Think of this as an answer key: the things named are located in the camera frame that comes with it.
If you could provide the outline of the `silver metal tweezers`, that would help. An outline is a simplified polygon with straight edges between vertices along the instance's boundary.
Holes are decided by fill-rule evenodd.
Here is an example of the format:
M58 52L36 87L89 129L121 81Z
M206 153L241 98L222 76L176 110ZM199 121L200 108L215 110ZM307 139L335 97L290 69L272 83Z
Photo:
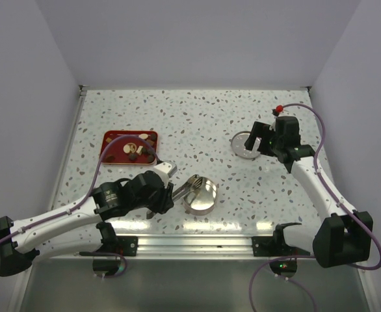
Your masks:
M182 186L177 188L175 191L172 193L172 200L173 202L176 202L180 198L184 197L186 194L189 192L192 192L196 189L199 189L202 186L203 183L203 177L195 174L192 175Z

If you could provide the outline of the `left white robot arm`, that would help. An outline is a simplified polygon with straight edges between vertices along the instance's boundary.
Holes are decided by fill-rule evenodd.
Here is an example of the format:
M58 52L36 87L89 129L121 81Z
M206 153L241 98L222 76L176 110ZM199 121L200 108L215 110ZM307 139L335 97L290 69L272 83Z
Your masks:
M154 168L133 179L103 183L79 200L48 213L25 220L1 217L0 276L27 270L43 255L42 244L82 226L97 226L100 235L95 239L95 248L103 255L113 254L118 240L107 221L141 208L165 214L174 206L171 177L171 173Z

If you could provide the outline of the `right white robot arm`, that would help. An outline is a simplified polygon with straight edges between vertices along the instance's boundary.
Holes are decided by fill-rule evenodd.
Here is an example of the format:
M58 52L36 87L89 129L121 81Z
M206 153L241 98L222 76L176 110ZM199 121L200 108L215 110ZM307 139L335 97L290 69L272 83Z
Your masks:
M331 182L315 159L315 150L301 143L297 118L277 117L272 125L255 122L244 143L246 150L275 157L304 189L321 220L310 229L299 222L278 224L266 248L271 255L287 255L295 248L314 255L323 268L351 265L368 260L371 249L371 215L359 212Z

